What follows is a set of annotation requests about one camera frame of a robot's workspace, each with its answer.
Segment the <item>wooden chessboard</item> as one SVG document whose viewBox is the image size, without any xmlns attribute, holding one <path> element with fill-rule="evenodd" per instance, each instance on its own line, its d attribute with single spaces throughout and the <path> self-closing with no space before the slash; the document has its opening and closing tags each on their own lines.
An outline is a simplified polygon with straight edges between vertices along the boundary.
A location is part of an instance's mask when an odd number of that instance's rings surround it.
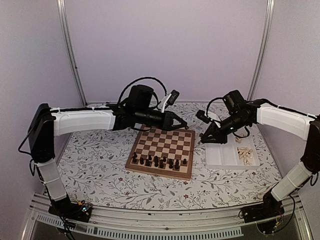
<svg viewBox="0 0 320 240">
<path fill-rule="evenodd" d="M 192 178 L 195 136 L 194 130 L 165 131 L 142 125 L 130 151 L 125 169 L 136 173 L 189 181 Z M 132 163 L 134 152 L 137 154 L 137 164 Z M 145 166 L 148 155 L 151 155 L 152 161 L 149 161 L 150 166 Z M 159 158 L 158 167 L 154 166 L 155 156 Z M 163 157 L 166 157 L 166 163 L 161 169 L 160 161 L 163 160 Z M 140 164 L 140 158 L 144 159 L 144 165 Z M 174 160 L 172 169 L 169 168 L 169 159 Z M 182 165 L 183 159 L 187 160 L 187 166 Z M 176 160 L 179 160 L 179 170 L 175 170 Z"/>
</svg>

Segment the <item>dark chess piece thirteenth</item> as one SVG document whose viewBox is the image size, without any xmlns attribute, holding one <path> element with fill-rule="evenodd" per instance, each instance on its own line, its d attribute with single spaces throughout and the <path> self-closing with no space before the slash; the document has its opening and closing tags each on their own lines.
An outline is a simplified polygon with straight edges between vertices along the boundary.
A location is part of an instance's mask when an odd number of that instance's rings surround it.
<svg viewBox="0 0 320 240">
<path fill-rule="evenodd" d="M 174 165 L 174 169 L 179 170 L 179 168 L 180 168 L 180 163 L 179 163 L 179 160 L 177 159 Z"/>
</svg>

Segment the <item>dark chess piece eleventh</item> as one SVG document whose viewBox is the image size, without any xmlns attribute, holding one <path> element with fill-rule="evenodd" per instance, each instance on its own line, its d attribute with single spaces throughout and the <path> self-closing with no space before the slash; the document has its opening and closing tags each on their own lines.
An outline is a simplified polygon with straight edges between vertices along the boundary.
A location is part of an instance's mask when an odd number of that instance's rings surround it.
<svg viewBox="0 0 320 240">
<path fill-rule="evenodd" d="M 149 167 L 151 164 L 150 164 L 150 161 L 147 159 L 146 161 L 145 161 L 145 166 L 146 167 Z"/>
</svg>

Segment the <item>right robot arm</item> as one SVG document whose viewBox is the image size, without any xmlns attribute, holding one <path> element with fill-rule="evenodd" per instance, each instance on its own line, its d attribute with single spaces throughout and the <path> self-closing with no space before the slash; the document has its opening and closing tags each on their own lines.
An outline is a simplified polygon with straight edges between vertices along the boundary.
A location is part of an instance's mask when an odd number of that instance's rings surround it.
<svg viewBox="0 0 320 240">
<path fill-rule="evenodd" d="M 220 97 L 228 117 L 220 120 L 199 110 L 196 117 L 208 124 L 200 135 L 204 144 L 225 144 L 230 134 L 253 125 L 259 126 L 270 150 L 276 157 L 284 157 L 283 178 L 264 195 L 259 206 L 262 218 L 269 218 L 278 210 L 278 203 L 320 172 L 320 117 L 311 113 L 275 104 L 266 98 L 245 100 L 238 90 Z"/>
</svg>

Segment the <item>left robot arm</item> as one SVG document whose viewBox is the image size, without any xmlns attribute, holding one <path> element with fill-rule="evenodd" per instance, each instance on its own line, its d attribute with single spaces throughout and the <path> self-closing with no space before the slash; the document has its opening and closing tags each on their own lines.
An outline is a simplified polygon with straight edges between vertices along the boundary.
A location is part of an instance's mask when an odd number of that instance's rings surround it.
<svg viewBox="0 0 320 240">
<path fill-rule="evenodd" d="M 152 87 L 138 84 L 130 89 L 125 100 L 104 106 L 59 108 L 50 107 L 48 103 L 38 106 L 18 151 L 31 157 L 48 196 L 63 217 L 70 217 L 75 210 L 68 201 L 58 164 L 73 133 L 120 131 L 134 128 L 136 124 L 165 131 L 187 127 L 185 120 L 166 109 L 174 104 L 180 93 L 172 90 L 165 94 L 160 109 L 150 106 L 154 94 Z M 22 150 L 25 142 L 28 142 L 29 151 Z"/>
</svg>

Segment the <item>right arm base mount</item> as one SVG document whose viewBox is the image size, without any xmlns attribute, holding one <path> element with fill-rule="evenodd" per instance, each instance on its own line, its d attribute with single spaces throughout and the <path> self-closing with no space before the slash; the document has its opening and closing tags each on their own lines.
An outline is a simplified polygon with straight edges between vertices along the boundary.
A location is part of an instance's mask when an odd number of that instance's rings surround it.
<svg viewBox="0 0 320 240">
<path fill-rule="evenodd" d="M 251 223 L 272 218 L 270 221 L 264 221 L 257 224 L 258 230 L 265 234 L 273 234 L 276 232 L 280 221 L 276 220 L 277 216 L 285 213 L 282 201 L 277 201 L 271 191 L 268 191 L 262 198 L 262 203 L 245 206 L 240 209 L 239 217 L 244 219 L 245 223 Z"/>
</svg>

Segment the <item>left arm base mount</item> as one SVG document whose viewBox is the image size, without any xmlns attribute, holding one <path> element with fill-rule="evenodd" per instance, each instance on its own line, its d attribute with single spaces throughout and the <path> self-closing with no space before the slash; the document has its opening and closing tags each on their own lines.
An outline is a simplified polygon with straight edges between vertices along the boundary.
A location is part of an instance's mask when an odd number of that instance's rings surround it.
<svg viewBox="0 0 320 240">
<path fill-rule="evenodd" d="M 93 204 L 85 202 L 72 202 L 66 195 L 61 200 L 50 200 L 51 204 L 48 212 L 62 218 L 88 223 L 92 214 Z"/>
</svg>

